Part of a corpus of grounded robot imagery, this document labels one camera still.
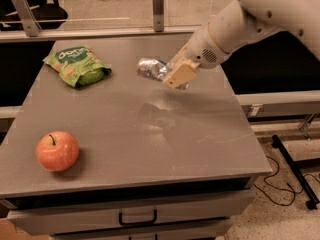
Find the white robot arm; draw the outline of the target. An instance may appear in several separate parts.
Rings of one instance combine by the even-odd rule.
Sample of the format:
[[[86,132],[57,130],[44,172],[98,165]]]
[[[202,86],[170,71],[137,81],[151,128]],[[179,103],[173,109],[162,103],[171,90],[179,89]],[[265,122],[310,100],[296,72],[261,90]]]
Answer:
[[[197,77],[199,68],[214,68],[243,46],[280,31],[295,36],[320,59],[320,0],[233,0],[168,62],[162,83],[183,86]]]

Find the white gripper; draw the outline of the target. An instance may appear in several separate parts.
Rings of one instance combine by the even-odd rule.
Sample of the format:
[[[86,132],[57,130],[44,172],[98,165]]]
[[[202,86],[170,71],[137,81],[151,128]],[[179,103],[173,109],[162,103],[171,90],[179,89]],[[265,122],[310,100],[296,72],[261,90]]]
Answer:
[[[178,88],[197,77],[197,68],[214,68],[229,58],[211,33],[210,24],[200,27],[179,52],[167,63],[171,70],[163,84],[169,88]]]

